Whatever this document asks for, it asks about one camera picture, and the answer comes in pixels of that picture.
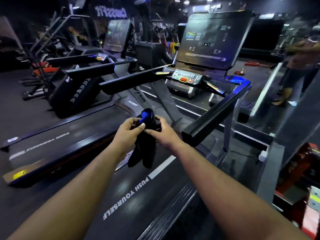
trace treadmill belt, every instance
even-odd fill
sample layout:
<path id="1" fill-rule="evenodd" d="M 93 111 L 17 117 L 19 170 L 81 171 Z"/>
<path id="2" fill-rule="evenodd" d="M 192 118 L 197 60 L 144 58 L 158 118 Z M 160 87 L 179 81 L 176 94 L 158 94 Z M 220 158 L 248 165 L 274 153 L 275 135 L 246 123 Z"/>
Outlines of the treadmill belt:
<path id="1" fill-rule="evenodd" d="M 97 133 L 114 133 L 129 117 L 130 113 L 113 105 L 28 137 L 9 147 L 10 163 L 14 169 L 30 165 Z"/>
<path id="2" fill-rule="evenodd" d="M 114 174 L 85 239 L 137 239 L 188 179 L 180 161 L 158 145 L 152 169 L 139 162 Z"/>

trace yellow stripe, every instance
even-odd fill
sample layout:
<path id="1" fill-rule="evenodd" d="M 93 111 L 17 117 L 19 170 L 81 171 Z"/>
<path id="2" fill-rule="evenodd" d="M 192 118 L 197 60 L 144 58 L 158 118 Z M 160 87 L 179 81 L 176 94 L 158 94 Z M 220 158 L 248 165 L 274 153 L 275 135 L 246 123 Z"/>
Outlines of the yellow stripe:
<path id="1" fill-rule="evenodd" d="M 313 195 L 313 194 L 310 195 L 310 199 L 313 199 L 314 201 L 320 203 L 320 199 L 317 196 Z"/>

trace emergency stop button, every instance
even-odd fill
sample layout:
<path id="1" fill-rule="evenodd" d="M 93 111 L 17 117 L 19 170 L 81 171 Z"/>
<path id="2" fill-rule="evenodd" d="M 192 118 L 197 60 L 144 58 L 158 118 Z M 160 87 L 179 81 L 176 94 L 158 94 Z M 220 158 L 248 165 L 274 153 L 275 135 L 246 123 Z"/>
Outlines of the emergency stop button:
<path id="1" fill-rule="evenodd" d="M 182 77 L 179 79 L 179 81 L 186 83 L 189 80 L 189 78 Z"/>

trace black screen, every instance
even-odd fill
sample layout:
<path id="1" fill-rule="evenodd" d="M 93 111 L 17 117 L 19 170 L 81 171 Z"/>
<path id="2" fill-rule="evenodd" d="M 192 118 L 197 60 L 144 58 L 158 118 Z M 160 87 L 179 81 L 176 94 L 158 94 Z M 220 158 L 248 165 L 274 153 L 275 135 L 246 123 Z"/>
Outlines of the black screen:
<path id="1" fill-rule="evenodd" d="M 252 20 L 252 13 L 229 12 L 190 16 L 177 60 L 227 70 L 234 66 Z"/>
<path id="2" fill-rule="evenodd" d="M 285 22 L 283 20 L 255 21 L 242 48 L 272 51 L 278 44 Z"/>
<path id="3" fill-rule="evenodd" d="M 103 48 L 108 51 L 123 52 L 126 47 L 130 25 L 130 19 L 109 21 Z"/>

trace right hand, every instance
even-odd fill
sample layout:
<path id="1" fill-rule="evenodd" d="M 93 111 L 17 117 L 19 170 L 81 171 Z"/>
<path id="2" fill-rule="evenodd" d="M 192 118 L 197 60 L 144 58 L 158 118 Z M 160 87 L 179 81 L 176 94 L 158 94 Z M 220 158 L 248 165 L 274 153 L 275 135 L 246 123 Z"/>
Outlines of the right hand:
<path id="1" fill-rule="evenodd" d="M 173 150 L 176 146 L 184 144 L 177 133 L 167 123 L 165 118 L 156 116 L 156 119 L 161 123 L 161 132 L 157 132 L 152 129 L 145 129 L 145 133 L 154 137 L 160 145 L 170 150 Z"/>

